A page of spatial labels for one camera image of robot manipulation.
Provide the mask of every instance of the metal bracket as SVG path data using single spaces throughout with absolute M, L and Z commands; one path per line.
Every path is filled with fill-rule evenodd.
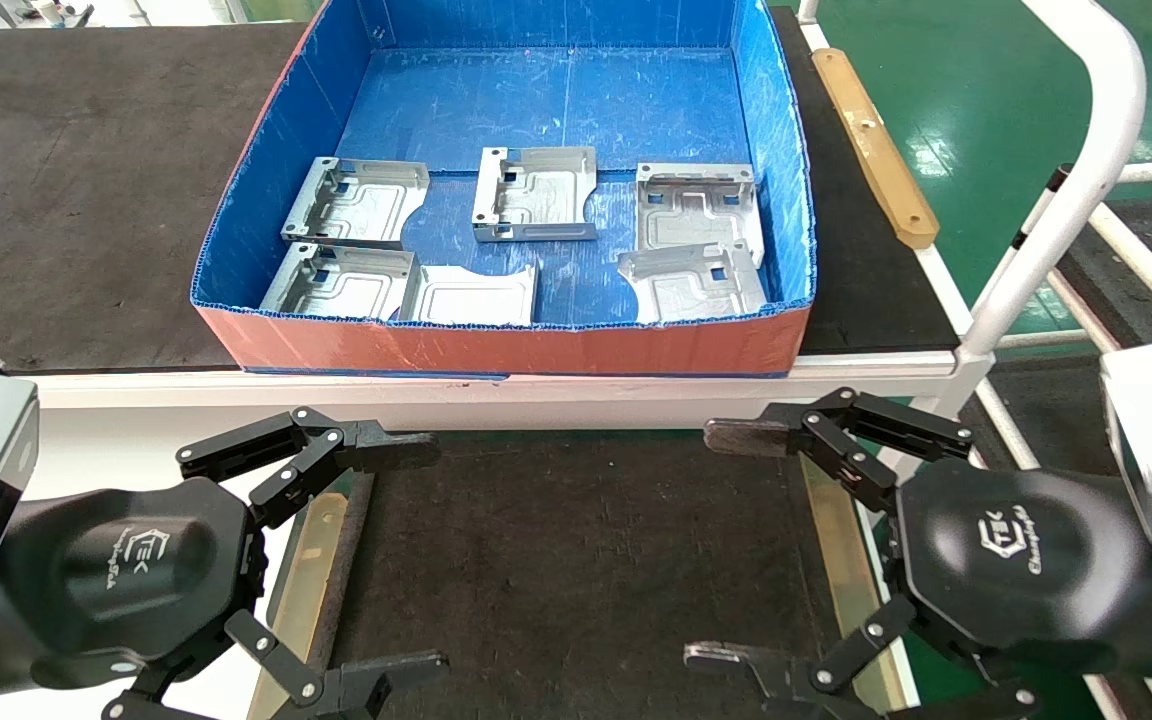
M 260 310 L 394 319 L 412 304 L 417 270 L 412 252 L 293 243 Z
M 422 162 L 316 158 L 283 223 L 283 238 L 402 250 L 407 218 L 425 204 Z
M 511 275 L 480 275 L 456 265 L 434 265 L 417 273 L 416 301 L 404 320 L 442 325 L 530 325 L 536 306 L 536 270 Z
M 598 184 L 593 147 L 484 147 L 473 194 L 479 242 L 596 240 L 585 200 Z
M 710 245 L 748 250 L 763 266 L 752 165 L 651 162 L 637 173 L 637 249 Z
M 617 272 L 639 301 L 637 323 L 758 313 L 767 302 L 750 253 L 719 243 L 623 252 Z

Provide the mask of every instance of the green floor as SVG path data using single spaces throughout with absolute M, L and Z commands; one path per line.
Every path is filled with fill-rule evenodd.
M 1149 108 L 1132 161 L 1149 161 L 1152 0 L 1102 6 L 1132 31 L 1146 59 Z M 973 301 L 1051 170 L 1078 154 L 1091 104 L 1085 70 L 1016 0 L 820 0 L 818 14 L 927 194 L 941 220 L 937 247 Z M 1124 187 L 1111 198 L 1143 195 L 1152 195 L 1152 184 Z M 1016 331 L 1075 327 L 1059 300 L 1039 291 Z M 910 657 L 924 702 L 977 684 L 972 673 L 919 643 L 911 643 Z M 1077 679 L 1030 676 L 1047 703 L 1043 717 L 1100 717 Z

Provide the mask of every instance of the cardboard box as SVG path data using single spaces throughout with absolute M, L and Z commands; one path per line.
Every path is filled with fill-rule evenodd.
M 594 146 L 599 240 L 476 242 L 486 146 Z M 403 247 L 482 274 L 540 266 L 531 327 L 448 327 L 257 310 L 316 156 L 429 166 Z M 768 305 L 635 323 L 641 162 L 750 162 Z M 191 300 L 257 372 L 780 376 L 814 296 L 797 103 L 763 0 L 329 0 L 270 94 L 207 233 Z

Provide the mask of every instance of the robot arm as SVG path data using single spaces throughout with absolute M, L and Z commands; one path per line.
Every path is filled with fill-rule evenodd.
M 929 463 L 896 484 L 852 437 Z M 893 597 L 818 664 L 722 643 L 690 644 L 687 664 L 748 670 L 771 707 L 790 698 L 840 719 L 874 717 L 841 694 L 908 630 L 982 670 L 992 688 L 890 717 L 1033 714 L 1036 694 L 1002 680 L 1011 662 L 1152 677 L 1152 544 L 1123 480 L 980 470 L 965 462 L 970 439 L 954 420 L 847 388 L 810 406 L 768 407 L 756 420 L 711 420 L 713 450 L 801 452 L 870 510 L 887 511 L 881 555 Z
M 0 694 L 138 673 L 105 717 L 200 720 L 165 707 L 162 695 L 237 643 L 288 692 L 279 720 L 379 714 L 389 694 L 447 674 L 447 657 L 309 669 L 252 615 L 268 564 L 262 530 L 344 471 L 424 467 L 438 455 L 430 434 L 391 435 L 374 420 L 338 423 L 301 407 L 182 448 L 175 487 L 18 503 L 0 543 Z M 219 486 L 285 458 L 250 506 Z

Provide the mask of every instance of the stamped metal plate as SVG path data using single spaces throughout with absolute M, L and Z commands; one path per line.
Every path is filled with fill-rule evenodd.
M 721 243 L 626 252 L 617 270 L 639 301 L 639 323 L 756 313 L 767 302 L 749 251 Z
M 288 247 L 262 310 L 274 313 L 397 318 L 411 305 L 416 255 L 298 242 Z
M 420 162 L 316 158 L 283 238 L 402 250 L 403 223 L 427 192 L 429 168 Z
M 404 319 L 442 325 L 530 325 L 536 266 L 511 275 L 480 275 L 454 265 L 420 268 L 419 290 Z
M 479 242 L 596 240 L 585 200 L 598 184 L 593 147 L 484 147 L 473 194 Z
M 646 162 L 637 172 L 637 249 L 719 245 L 763 265 L 763 223 L 752 165 Z

